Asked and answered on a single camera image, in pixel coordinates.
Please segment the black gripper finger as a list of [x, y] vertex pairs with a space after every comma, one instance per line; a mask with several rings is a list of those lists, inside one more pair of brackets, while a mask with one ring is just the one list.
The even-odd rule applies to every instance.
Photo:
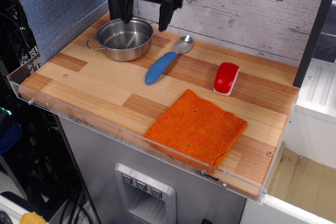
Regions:
[[121, 19], [128, 24], [133, 18], [134, 0], [118, 0]]
[[177, 0], [163, 0], [160, 6], [159, 31], [167, 30], [171, 22], [174, 11], [176, 10]]

